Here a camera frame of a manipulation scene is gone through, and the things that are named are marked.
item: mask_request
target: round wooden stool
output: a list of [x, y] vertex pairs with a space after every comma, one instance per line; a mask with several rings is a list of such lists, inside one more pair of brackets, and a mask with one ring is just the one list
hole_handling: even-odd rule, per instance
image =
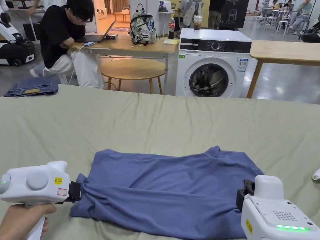
[[111, 80], [143, 80], [149, 79], [150, 93], [153, 93], [152, 79], [158, 78], [160, 94], [162, 94], [160, 76], [164, 75], [165, 64], [152, 59], [127, 58], [102, 63], [101, 74], [108, 77], [108, 90], [111, 89]]

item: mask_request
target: plastic cup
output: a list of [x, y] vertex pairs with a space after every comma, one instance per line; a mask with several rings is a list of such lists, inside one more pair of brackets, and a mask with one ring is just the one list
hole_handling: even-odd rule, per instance
[[202, 16], [193, 16], [193, 29], [200, 30], [202, 23]]

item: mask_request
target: washing machine control panel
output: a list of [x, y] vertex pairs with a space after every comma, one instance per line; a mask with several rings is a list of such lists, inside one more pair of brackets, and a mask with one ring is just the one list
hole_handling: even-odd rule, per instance
[[250, 53], [251, 42], [182, 38], [180, 40], [180, 49], [208, 52]]

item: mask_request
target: black t-shirt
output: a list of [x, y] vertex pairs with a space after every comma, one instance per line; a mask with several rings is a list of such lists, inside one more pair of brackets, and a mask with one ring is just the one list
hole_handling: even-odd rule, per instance
[[40, 22], [41, 54], [47, 68], [51, 68], [68, 51], [61, 48], [60, 43], [70, 37], [77, 40], [85, 34], [85, 26], [73, 24], [67, 17], [65, 7], [50, 6]]
[[209, 10], [217, 11], [221, 13], [225, 3], [226, 3], [226, 0], [211, 0]]

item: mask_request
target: plastic bottle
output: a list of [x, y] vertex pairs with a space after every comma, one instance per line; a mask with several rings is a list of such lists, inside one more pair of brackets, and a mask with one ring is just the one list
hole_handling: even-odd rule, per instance
[[175, 21], [174, 21], [174, 18], [173, 18], [173, 14], [171, 14], [171, 18], [170, 18], [170, 21], [169, 21], [169, 36], [168, 36], [169, 39], [173, 39], [174, 25], [175, 25]]

